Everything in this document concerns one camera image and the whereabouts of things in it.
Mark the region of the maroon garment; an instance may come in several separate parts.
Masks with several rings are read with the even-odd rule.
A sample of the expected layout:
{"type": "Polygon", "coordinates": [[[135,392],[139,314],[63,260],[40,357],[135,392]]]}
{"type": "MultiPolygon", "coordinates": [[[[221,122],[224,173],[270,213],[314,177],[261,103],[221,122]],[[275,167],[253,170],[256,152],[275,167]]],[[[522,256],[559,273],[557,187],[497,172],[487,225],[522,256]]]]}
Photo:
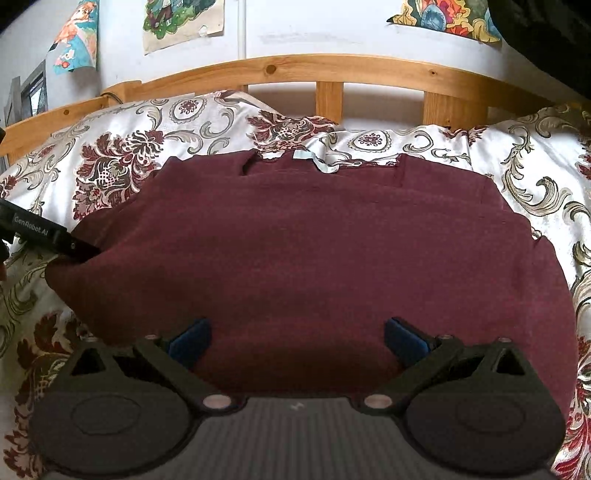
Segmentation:
{"type": "Polygon", "coordinates": [[[211,322],[192,363],[226,392],[367,393],[401,371],[399,317],[468,344],[512,339],[562,410],[575,390],[575,314],[551,242],[489,178],[409,156],[325,174],[286,154],[170,158],[75,235],[48,285],[108,344],[211,322]]]}

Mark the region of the orange blue cartoon poster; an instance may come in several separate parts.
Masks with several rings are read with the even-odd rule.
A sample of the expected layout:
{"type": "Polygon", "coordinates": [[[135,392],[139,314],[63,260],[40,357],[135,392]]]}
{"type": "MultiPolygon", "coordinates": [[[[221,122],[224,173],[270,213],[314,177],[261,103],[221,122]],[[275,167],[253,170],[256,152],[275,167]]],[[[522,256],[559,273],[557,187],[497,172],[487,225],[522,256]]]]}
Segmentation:
{"type": "Polygon", "coordinates": [[[76,9],[53,40],[55,75],[97,66],[99,3],[79,1],[76,9]]]}

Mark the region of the floral satin bedspread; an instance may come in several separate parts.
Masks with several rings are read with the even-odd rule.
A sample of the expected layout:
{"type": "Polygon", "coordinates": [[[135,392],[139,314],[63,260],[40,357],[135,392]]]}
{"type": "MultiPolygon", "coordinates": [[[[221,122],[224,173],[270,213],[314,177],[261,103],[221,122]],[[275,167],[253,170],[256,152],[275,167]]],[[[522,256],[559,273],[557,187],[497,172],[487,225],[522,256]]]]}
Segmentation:
{"type": "MultiPolygon", "coordinates": [[[[590,115],[570,105],[469,130],[435,124],[407,130],[346,129],[321,116],[283,116],[233,91],[132,102],[88,115],[51,134],[1,176],[1,196],[72,228],[86,215],[139,191],[170,157],[257,149],[269,159],[290,149],[315,157],[325,173],[404,155],[491,178],[535,237],[554,245],[577,316],[578,364],[564,445],[554,469],[590,475],[590,115]]],[[[49,255],[10,247],[1,285],[1,475],[36,479],[27,424],[81,340],[72,312],[48,288],[49,255]]]]}

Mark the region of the anime girl green poster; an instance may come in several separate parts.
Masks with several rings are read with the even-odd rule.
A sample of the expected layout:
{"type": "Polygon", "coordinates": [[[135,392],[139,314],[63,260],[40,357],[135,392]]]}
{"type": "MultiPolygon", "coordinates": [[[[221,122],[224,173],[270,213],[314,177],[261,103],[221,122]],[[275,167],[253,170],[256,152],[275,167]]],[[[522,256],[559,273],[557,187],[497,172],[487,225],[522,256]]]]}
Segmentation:
{"type": "Polygon", "coordinates": [[[223,29],[223,0],[147,1],[143,21],[144,54],[221,34],[223,29]]]}

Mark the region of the wooden bed headboard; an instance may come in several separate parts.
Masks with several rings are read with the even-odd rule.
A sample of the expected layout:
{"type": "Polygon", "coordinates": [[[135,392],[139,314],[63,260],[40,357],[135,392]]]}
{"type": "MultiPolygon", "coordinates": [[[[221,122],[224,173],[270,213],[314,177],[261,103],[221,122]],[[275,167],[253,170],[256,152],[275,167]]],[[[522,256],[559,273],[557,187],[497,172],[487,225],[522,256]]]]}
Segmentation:
{"type": "Polygon", "coordinates": [[[424,94],[422,121],[469,129],[484,124],[490,109],[518,116],[550,100],[497,79],[425,62],[349,54],[259,57],[201,67],[149,82],[116,84],[100,96],[66,105],[9,126],[1,154],[10,162],[41,145],[52,133],[116,103],[277,83],[315,83],[315,113],[342,121],[346,83],[398,87],[424,94]]]}

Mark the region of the colourful floral poster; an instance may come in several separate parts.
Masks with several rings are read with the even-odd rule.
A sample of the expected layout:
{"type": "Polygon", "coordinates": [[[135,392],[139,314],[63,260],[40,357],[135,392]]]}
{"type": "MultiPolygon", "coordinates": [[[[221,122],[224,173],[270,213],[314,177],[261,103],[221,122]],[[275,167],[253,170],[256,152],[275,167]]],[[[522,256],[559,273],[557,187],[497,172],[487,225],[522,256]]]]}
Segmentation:
{"type": "Polygon", "coordinates": [[[387,22],[470,38],[481,43],[500,43],[486,0],[404,1],[398,14],[387,22]]]}

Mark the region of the dark jacket torso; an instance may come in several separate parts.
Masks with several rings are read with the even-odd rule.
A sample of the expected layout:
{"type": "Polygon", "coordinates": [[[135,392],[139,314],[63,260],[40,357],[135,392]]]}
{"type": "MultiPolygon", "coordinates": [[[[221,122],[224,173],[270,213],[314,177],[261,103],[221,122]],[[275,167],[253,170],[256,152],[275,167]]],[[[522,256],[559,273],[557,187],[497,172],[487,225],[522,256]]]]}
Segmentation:
{"type": "Polygon", "coordinates": [[[499,0],[489,3],[503,39],[537,68],[590,97],[590,1],[499,0]]]}

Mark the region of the dark window frame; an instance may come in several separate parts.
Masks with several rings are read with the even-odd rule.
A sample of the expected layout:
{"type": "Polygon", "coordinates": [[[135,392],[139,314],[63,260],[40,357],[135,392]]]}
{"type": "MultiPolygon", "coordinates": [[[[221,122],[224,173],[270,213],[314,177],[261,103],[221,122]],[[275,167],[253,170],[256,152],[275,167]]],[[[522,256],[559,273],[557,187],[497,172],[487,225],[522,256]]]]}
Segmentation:
{"type": "Polygon", "coordinates": [[[5,125],[10,126],[47,111],[46,62],[42,61],[21,81],[14,77],[4,107],[5,125]]]}

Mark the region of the white wall pipe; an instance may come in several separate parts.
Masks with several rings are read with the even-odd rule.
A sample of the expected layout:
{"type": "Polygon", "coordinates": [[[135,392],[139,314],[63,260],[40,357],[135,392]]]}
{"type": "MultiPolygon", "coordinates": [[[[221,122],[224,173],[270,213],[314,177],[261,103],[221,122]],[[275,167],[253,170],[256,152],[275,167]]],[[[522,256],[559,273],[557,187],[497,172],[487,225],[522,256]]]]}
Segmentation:
{"type": "Polygon", "coordinates": [[[238,60],[246,58],[246,0],[238,0],[238,60]]]}

